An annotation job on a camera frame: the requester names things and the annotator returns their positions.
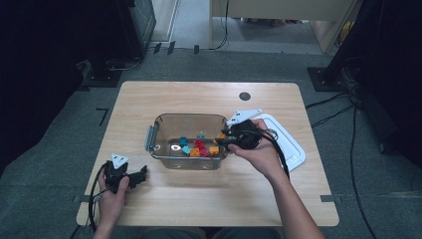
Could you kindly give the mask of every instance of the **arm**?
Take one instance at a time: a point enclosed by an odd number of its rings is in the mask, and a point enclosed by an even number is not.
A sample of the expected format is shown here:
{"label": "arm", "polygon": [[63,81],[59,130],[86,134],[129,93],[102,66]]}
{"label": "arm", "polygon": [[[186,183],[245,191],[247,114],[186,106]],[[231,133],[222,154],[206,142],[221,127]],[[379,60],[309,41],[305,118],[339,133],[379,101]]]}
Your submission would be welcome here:
{"label": "arm", "polygon": [[[261,129],[267,128],[262,119],[253,122]],[[269,180],[286,238],[324,238],[283,171],[279,156],[268,140],[263,138],[252,150],[245,150],[234,144],[230,144],[229,149],[251,162]]]}
{"label": "arm", "polygon": [[[117,194],[114,194],[111,191],[106,191],[103,194],[102,199],[100,199],[100,223],[94,234],[94,238],[111,238],[114,227],[120,218],[125,204],[125,194],[129,193],[129,189],[127,188],[128,184],[129,178],[126,176],[121,179],[120,184],[118,185]],[[99,185],[100,190],[106,189],[104,171],[100,174]]]}

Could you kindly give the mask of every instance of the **wooden table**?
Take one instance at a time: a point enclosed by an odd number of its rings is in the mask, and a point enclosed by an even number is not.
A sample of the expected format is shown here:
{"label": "wooden table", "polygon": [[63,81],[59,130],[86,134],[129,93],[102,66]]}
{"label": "wooden table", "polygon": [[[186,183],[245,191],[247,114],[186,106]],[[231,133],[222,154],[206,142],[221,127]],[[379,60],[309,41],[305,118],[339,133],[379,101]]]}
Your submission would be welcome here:
{"label": "wooden table", "polygon": [[210,0],[210,48],[213,48],[213,18],[226,16],[227,1],[228,17],[311,20],[319,46],[326,53],[358,0]]}
{"label": "wooden table", "polygon": [[[239,95],[247,92],[248,101]],[[230,154],[217,170],[167,169],[145,151],[148,127],[165,113],[217,114],[262,109],[292,135],[307,154],[291,181],[319,226],[335,226],[338,215],[299,87],[284,83],[125,82],[110,117],[85,192],[112,153],[130,158],[128,172],[148,166],[147,179],[129,195],[119,225],[128,226],[280,226],[268,180],[245,159]],[[77,221],[85,225],[88,204]]]}

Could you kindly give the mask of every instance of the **transparent plastic box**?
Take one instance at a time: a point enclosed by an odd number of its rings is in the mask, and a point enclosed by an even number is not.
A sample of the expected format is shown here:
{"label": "transparent plastic box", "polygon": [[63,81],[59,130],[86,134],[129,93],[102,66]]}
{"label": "transparent plastic box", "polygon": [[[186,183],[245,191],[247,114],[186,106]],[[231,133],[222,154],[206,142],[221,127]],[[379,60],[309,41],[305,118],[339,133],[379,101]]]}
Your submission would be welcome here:
{"label": "transparent plastic box", "polygon": [[[221,129],[227,128],[227,119],[218,115],[203,114],[163,114],[155,119],[149,128],[145,149],[152,157],[161,160],[167,168],[190,170],[213,170],[220,167],[226,158],[224,146],[213,142]],[[218,146],[214,155],[191,156],[183,150],[195,147],[195,140],[200,139],[203,147],[210,151],[210,146]]]}

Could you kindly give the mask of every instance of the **person's left hand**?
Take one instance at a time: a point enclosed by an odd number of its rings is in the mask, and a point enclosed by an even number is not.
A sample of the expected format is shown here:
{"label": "person's left hand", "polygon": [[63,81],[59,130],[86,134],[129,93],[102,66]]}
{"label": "person's left hand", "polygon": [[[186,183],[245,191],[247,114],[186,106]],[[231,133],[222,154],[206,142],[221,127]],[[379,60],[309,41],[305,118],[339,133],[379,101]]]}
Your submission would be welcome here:
{"label": "person's left hand", "polygon": [[[100,191],[106,189],[105,181],[105,171],[103,170],[100,173],[99,177]],[[123,207],[126,204],[126,194],[130,193],[129,177],[126,176],[121,179],[120,184],[118,185],[117,194],[112,193],[111,191],[104,192],[102,198],[100,199],[100,227],[106,227],[108,229],[114,228],[118,219],[120,218]]]}

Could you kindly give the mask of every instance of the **gray carpet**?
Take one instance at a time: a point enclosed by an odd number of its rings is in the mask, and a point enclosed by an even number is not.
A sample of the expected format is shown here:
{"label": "gray carpet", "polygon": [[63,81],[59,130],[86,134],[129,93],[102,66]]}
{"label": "gray carpet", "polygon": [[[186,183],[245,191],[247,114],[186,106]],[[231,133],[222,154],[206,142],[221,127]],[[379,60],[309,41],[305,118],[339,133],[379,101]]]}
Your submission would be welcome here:
{"label": "gray carpet", "polygon": [[[148,52],[124,72],[124,81],[293,82],[306,105],[334,93],[316,93],[307,67],[326,66],[325,55],[212,52],[176,49]],[[40,143],[11,163],[0,181],[0,238],[69,238],[77,226],[79,204],[96,160],[118,88],[76,92]],[[308,110],[310,122],[349,105],[340,99]],[[104,112],[109,109],[103,125]],[[327,238],[371,238],[356,203],[350,176],[352,111],[314,128],[316,143],[335,197],[339,224],[322,228]],[[377,238],[422,235],[421,169],[400,155],[378,152],[378,138],[365,112],[357,111],[355,182],[366,218]],[[139,228],[118,227],[114,238],[137,238]],[[81,229],[76,238],[90,238]]]}

